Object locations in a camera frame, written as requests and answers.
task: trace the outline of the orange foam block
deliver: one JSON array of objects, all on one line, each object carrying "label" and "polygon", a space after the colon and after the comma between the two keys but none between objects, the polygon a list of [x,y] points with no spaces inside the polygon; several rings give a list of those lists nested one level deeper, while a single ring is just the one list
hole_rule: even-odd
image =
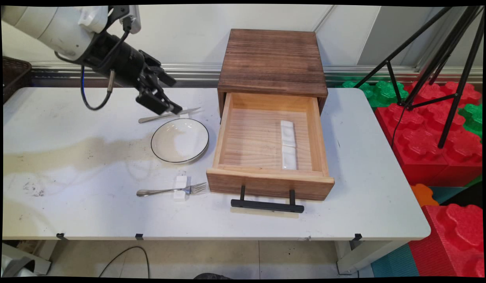
[{"label": "orange foam block", "polygon": [[420,207],[423,206],[438,206],[439,203],[432,198],[433,191],[423,184],[416,184],[416,186],[411,186],[414,196],[418,200]]}]

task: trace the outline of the cable on floor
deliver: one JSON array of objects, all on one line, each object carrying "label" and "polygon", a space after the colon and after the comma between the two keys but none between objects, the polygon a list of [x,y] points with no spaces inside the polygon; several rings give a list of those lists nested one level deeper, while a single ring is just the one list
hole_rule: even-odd
[{"label": "cable on floor", "polygon": [[107,269],[107,267],[112,263],[114,262],[114,260],[116,260],[116,258],[118,258],[121,254],[133,249],[133,248],[139,248],[141,249],[142,251],[144,251],[144,254],[145,254],[145,259],[147,260],[147,274],[148,274],[148,278],[150,279],[150,266],[149,266],[149,263],[148,263],[148,256],[147,256],[147,252],[145,251],[145,249],[143,247],[140,247],[140,246],[133,246],[131,248],[127,248],[125,249],[124,251],[122,251],[120,254],[118,254],[116,257],[114,257],[109,263],[108,265],[105,266],[105,268],[103,268],[103,271],[99,274],[98,278],[101,277],[103,275],[103,272],[105,272],[105,270]]},{"label": "cable on floor", "polygon": [[404,111],[405,111],[405,106],[404,106],[404,107],[402,107],[402,108],[403,108],[403,109],[402,109],[402,114],[401,114],[401,117],[400,117],[400,119],[399,119],[399,122],[397,122],[397,124],[396,124],[396,126],[395,126],[395,130],[394,130],[394,136],[392,136],[392,147],[391,147],[392,149],[394,149],[394,140],[395,140],[395,133],[397,132],[397,127],[399,126],[400,121],[402,120],[403,113],[404,113]]}]

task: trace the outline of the wicker basket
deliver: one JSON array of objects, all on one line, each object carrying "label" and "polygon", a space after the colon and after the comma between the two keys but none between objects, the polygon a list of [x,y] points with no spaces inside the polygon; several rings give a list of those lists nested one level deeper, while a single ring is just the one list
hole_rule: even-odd
[{"label": "wicker basket", "polygon": [[20,88],[31,86],[31,64],[2,56],[4,103]]}]

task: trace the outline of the white block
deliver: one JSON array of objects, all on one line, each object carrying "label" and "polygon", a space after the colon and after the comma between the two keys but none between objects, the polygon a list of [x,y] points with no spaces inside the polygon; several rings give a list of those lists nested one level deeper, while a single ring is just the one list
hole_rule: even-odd
[{"label": "white block", "polygon": [[173,192],[173,200],[174,201],[186,201],[187,194],[185,191],[178,190]]},{"label": "white block", "polygon": [[295,147],[293,122],[281,120],[281,145]]},{"label": "white block", "polygon": [[[175,184],[173,185],[173,189],[183,189],[187,187],[187,176],[177,176],[175,178]],[[173,200],[174,201],[186,201],[187,194],[185,191],[178,190],[173,192]]]},{"label": "white block", "polygon": [[180,118],[189,118],[189,113],[180,114]]},{"label": "white block", "polygon": [[281,147],[282,168],[287,170],[297,170],[297,161],[295,158],[295,147]]},{"label": "white block", "polygon": [[187,176],[177,176],[173,189],[183,189],[187,187]]}]

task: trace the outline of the fork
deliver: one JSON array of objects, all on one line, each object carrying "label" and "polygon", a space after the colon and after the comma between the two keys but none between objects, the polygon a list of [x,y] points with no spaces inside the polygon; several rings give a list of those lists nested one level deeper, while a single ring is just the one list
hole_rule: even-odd
[{"label": "fork", "polygon": [[178,191],[178,190],[185,191],[185,193],[188,194],[188,195],[194,195],[194,194],[204,190],[205,188],[206,188],[206,183],[201,183],[201,184],[197,184],[197,185],[187,186],[187,187],[182,188],[182,189],[139,190],[138,192],[136,192],[136,195],[138,197],[147,197],[149,195],[156,195],[156,194],[162,193],[162,192]]}]

